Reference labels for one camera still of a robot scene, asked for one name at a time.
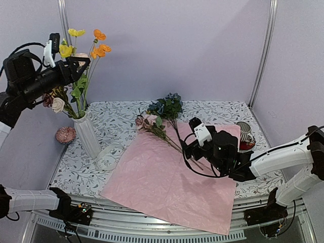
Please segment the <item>pink peony flower stem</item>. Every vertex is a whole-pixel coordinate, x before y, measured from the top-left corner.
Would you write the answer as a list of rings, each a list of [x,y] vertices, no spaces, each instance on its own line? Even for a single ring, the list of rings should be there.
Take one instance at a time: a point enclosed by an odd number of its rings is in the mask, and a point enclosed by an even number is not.
[[[75,57],[78,57],[78,58],[89,58],[89,55],[86,54],[86,53],[76,53],[75,54]],[[86,62],[85,61],[79,61],[78,63],[79,63],[79,67],[82,67],[82,66],[85,65]]]

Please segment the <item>bright yellow poppy stem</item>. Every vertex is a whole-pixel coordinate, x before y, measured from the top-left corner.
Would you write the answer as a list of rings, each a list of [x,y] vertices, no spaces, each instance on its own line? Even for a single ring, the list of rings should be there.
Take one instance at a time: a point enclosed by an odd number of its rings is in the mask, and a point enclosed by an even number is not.
[[[74,43],[69,44],[64,38],[59,45],[59,54],[66,67],[70,68],[68,80],[70,84],[56,88],[55,98],[63,101],[59,111],[64,112],[72,119],[80,119],[86,115],[86,95],[89,86],[89,69],[91,59],[86,53],[78,53],[76,42],[86,31],[69,29],[68,35],[74,39]]]

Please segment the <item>orange poppy flower stem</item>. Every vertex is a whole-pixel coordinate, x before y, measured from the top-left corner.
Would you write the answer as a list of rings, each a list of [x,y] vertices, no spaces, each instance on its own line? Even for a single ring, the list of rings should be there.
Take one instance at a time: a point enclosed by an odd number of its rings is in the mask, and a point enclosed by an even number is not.
[[[95,29],[93,31],[93,35],[94,40],[89,51],[91,63],[90,67],[86,71],[87,82],[84,91],[84,109],[86,109],[88,106],[87,94],[96,66],[98,65],[100,59],[104,58],[107,53],[111,52],[111,47],[103,43],[106,40],[106,35],[102,31],[100,31],[99,29]]]

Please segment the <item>mauve and white rose stem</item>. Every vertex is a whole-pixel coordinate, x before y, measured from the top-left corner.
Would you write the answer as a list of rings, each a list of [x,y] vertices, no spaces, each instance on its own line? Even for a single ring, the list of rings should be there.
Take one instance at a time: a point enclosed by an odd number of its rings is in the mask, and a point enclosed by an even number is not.
[[[43,106],[51,108],[54,113],[64,113],[69,118],[77,118],[68,97],[68,87],[58,86],[42,95]]]

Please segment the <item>artificial flower bouquet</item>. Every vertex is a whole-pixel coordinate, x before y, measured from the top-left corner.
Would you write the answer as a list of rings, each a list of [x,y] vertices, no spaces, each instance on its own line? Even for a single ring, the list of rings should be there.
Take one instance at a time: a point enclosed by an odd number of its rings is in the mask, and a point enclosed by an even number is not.
[[[182,153],[182,148],[176,144],[168,135],[163,125],[163,119],[155,111],[146,111],[144,115],[140,114],[135,119],[137,130],[149,132],[166,142],[170,147]]]

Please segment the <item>pink wrapping paper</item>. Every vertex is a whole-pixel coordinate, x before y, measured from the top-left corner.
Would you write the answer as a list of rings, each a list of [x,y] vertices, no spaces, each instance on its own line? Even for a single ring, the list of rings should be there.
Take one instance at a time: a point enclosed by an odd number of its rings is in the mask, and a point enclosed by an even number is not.
[[[127,208],[188,228],[228,235],[236,183],[214,178],[210,164],[188,168],[182,154],[154,135],[139,131],[101,196]]]

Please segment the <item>blue hydrangea flower stem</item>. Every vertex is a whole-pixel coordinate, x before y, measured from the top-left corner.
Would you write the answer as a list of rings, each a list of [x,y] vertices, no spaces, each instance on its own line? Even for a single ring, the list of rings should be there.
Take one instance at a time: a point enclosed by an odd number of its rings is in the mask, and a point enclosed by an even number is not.
[[[183,112],[182,105],[183,102],[178,93],[169,93],[166,97],[152,102],[148,106],[146,113],[159,116],[162,120],[166,120],[175,130],[178,140],[180,140],[177,118]]]

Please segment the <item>white ribbed ceramic vase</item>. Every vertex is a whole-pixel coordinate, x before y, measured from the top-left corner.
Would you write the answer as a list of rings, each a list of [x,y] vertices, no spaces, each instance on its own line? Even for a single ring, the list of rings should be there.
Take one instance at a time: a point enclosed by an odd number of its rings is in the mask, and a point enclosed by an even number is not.
[[[73,121],[76,134],[78,135],[84,150],[88,156],[96,158],[102,149],[88,114],[85,112],[83,117],[73,119]]]

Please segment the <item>cream printed ribbon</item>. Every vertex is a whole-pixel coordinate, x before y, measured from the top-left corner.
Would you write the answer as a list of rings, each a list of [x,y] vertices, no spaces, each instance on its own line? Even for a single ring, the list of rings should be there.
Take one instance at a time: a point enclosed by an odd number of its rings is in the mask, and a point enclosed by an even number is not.
[[[102,171],[110,171],[115,169],[124,151],[125,148],[119,144],[108,145],[98,154],[95,161],[96,169]]]

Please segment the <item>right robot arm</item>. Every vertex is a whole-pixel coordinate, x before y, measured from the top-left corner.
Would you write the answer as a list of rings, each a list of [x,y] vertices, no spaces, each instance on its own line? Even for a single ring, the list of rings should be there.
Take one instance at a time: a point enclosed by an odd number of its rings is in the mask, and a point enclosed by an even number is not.
[[[269,195],[262,217],[272,221],[293,200],[323,181],[323,127],[310,126],[305,135],[258,154],[239,152],[238,138],[226,131],[216,131],[205,124],[192,128],[195,140],[180,142],[184,161],[205,158],[215,178],[228,177],[238,182],[281,169],[302,165],[302,169]]]

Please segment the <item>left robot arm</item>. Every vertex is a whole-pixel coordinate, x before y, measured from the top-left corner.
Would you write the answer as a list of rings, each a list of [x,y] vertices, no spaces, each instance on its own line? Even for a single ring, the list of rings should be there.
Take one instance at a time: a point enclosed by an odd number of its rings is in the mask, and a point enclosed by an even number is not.
[[[91,62],[89,58],[68,57],[46,69],[35,69],[34,60],[39,58],[25,49],[3,61],[8,85],[1,92],[1,143],[15,127],[22,111],[33,109],[36,100],[52,89],[78,81]],[[1,218],[34,210],[47,210],[49,216],[65,222],[88,224],[91,219],[90,206],[72,206],[70,196],[59,188],[18,190],[1,186]]]

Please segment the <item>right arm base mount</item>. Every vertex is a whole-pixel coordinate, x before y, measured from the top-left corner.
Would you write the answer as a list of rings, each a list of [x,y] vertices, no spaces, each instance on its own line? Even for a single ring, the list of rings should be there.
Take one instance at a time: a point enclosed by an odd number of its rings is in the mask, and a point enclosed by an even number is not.
[[[273,189],[268,197],[266,206],[244,211],[244,219],[248,226],[278,220],[288,216],[287,206],[281,206],[276,201],[278,188]]]

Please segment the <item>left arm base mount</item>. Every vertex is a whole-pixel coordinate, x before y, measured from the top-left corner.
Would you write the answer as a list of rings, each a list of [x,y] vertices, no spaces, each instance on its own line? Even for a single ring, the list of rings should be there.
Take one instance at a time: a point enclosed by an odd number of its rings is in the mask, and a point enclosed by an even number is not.
[[[89,226],[93,210],[90,204],[82,202],[77,206],[71,204],[71,197],[63,190],[50,187],[50,191],[54,192],[59,199],[59,203],[56,209],[49,210],[49,216],[60,219],[62,221],[81,224]]]

